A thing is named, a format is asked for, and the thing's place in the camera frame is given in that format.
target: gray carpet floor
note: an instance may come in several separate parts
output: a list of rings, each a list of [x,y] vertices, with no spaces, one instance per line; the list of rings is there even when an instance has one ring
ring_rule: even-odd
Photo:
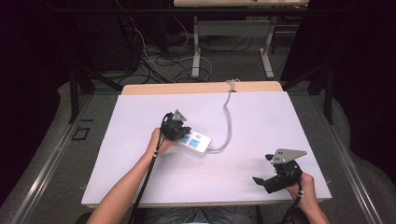
[[[266,80],[258,48],[261,42],[253,39],[251,44],[244,42],[240,49],[248,46],[243,51],[229,49],[235,47],[243,38],[241,37],[212,37],[206,39],[208,48],[203,50],[202,56],[207,58],[202,61],[202,67],[207,71],[212,70],[210,81],[225,81],[231,78],[239,78],[242,81]],[[275,72],[275,80],[280,79],[283,64],[286,61],[293,36],[279,36],[276,40],[275,53],[270,55],[271,64]],[[209,51],[209,49],[223,49],[223,52]],[[191,68],[191,61],[180,61],[184,67]],[[180,64],[172,66],[160,66],[157,68],[162,74],[172,79],[178,73],[184,71]],[[107,76],[116,79],[118,74],[108,73]],[[122,85],[138,83],[142,77],[127,77],[120,82]],[[118,92],[114,92],[101,82],[94,81],[97,92],[93,96],[81,94],[80,101],[87,102],[86,109],[74,123],[73,132],[64,135],[70,130],[68,124],[70,116],[69,91],[65,84],[59,89],[62,101],[55,120],[49,128],[48,134],[43,140],[40,148],[33,157],[28,169],[21,178],[18,185],[11,192],[6,202],[0,209],[0,223],[74,223],[80,215],[90,212],[91,209],[80,204],[84,193],[84,184],[88,183],[94,166],[98,150],[106,132],[106,127],[111,117],[113,107],[116,103]],[[306,83],[301,83],[290,90],[292,100],[299,119],[304,128],[308,141],[317,157],[318,164],[323,174],[331,181],[329,188],[333,198],[321,204],[331,223],[373,223],[362,209],[361,201],[353,188],[346,173],[345,167],[340,160],[337,144],[334,142],[328,125],[323,120],[317,105],[322,101],[320,96],[309,96],[306,92]],[[348,146],[349,128],[342,107],[333,101],[334,129],[340,137],[343,146]],[[78,140],[79,135],[87,132],[85,140]],[[37,177],[43,167],[48,164],[50,156],[58,148],[63,152],[56,161],[52,172],[49,173],[50,180],[43,186],[43,191],[38,194],[34,203],[26,201],[26,196],[32,190]],[[396,199],[395,186],[388,177],[367,161],[360,160],[349,151],[348,155],[353,160],[351,165],[356,168],[361,178],[365,195],[371,199],[369,204],[380,216],[376,223],[392,223],[396,220],[393,211],[396,211],[394,199]],[[21,209],[30,204],[30,212]],[[282,218],[289,203],[279,203],[261,206],[264,223],[277,223]]]

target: power strip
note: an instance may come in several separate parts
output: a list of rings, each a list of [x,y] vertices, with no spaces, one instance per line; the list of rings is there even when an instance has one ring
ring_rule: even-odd
[[[211,139],[209,137],[195,131],[190,131],[188,134],[184,135],[176,145],[203,156],[205,155],[210,142]]]

